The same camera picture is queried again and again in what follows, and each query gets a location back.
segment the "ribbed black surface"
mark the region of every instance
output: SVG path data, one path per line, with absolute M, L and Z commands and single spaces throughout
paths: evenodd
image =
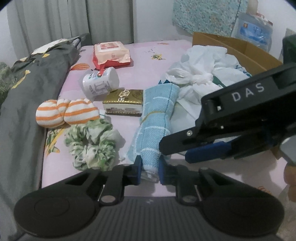
M 20 241 L 43 241 L 25 235 Z M 210 226 L 195 207 L 186 207 L 174 197 L 125 197 L 114 207 L 101 209 L 95 221 L 76 235 L 55 241 L 279 241 L 236 238 Z

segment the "gray curtain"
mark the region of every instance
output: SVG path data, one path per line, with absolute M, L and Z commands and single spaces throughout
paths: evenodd
M 18 58 L 84 33 L 90 33 L 92 44 L 133 42 L 132 0 L 14 0 L 7 16 Z

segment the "striped plush item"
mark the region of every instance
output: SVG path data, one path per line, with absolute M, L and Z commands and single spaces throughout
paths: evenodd
M 36 111 L 37 124 L 45 128 L 56 128 L 64 123 L 84 124 L 89 120 L 104 117 L 105 111 L 99 111 L 89 99 L 48 100 L 43 102 Z

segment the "red and beige package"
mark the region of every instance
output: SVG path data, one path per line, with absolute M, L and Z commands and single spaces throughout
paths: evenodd
M 100 43 L 94 46 L 93 63 L 98 70 L 108 67 L 129 65 L 131 57 L 129 50 L 122 42 Z

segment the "clear plastic bag with blue label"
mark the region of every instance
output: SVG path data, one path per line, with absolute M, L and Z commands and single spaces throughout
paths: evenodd
M 235 38 L 248 41 L 266 52 L 271 48 L 272 23 L 263 15 L 239 13 Z

